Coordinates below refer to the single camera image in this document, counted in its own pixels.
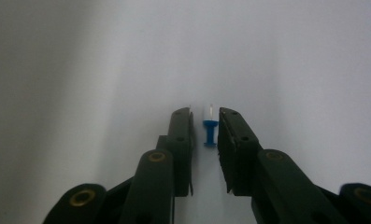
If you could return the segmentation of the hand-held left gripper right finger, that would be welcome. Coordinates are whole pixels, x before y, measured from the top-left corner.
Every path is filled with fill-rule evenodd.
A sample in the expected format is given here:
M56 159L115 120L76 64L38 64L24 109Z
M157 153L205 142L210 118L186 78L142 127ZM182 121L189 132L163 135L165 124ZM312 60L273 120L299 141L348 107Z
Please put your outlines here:
M259 139L242 115L221 107L218 151L227 192L235 196L252 195L254 165L262 149Z

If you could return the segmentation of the blue push pin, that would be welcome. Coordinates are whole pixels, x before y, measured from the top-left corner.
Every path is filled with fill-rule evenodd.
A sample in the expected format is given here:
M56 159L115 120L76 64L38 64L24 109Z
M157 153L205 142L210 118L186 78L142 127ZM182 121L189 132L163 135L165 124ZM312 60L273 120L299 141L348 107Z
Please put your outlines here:
M210 104L203 116L203 126L206 129L206 141L204 145L206 147L215 147L217 145L215 140L215 131L218 127L218 119L214 116L214 106Z

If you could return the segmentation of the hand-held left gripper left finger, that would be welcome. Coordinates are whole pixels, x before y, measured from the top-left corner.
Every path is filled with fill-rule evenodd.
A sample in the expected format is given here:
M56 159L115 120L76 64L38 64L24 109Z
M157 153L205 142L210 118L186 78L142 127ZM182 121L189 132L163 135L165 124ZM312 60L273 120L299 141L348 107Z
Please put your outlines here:
M168 133L159 136L156 148L168 150L173 156L175 196L193 193L193 113L189 107L172 113Z

